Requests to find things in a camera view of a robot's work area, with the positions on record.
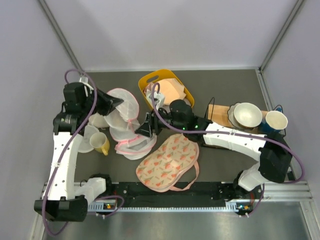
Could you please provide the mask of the white pink-trimmed mesh laundry bag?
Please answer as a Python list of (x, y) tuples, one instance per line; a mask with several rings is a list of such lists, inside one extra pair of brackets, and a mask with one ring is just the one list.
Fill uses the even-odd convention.
[(123, 88), (114, 88), (108, 95), (122, 99), (109, 115), (95, 113), (89, 117), (89, 124), (96, 128), (109, 127), (110, 135), (116, 142), (129, 141), (137, 137), (134, 133), (140, 125), (138, 115), (140, 106), (134, 95)]

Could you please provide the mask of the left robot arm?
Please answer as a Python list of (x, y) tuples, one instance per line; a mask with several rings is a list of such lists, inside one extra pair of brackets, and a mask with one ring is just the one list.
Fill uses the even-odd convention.
[(99, 89), (89, 90), (81, 82), (64, 86), (64, 102), (53, 120), (54, 150), (50, 177), (44, 196), (34, 202), (34, 210), (48, 221), (82, 222), (88, 206), (98, 196), (109, 198), (114, 191), (107, 174), (94, 174), (87, 183), (75, 187), (77, 156), (84, 138), (84, 127), (92, 114), (107, 116), (123, 99)]

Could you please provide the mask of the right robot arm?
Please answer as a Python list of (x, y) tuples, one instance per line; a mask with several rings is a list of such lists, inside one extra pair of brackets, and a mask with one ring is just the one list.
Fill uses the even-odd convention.
[(148, 112), (135, 133), (152, 137), (164, 128), (182, 133), (192, 142), (225, 148), (254, 159), (256, 164), (241, 171), (234, 180), (233, 192), (239, 198), (245, 198), (255, 187), (266, 182), (282, 184), (285, 181), (292, 152), (278, 132), (252, 134), (228, 128), (195, 115), (190, 105), (175, 100), (169, 111), (160, 107)]

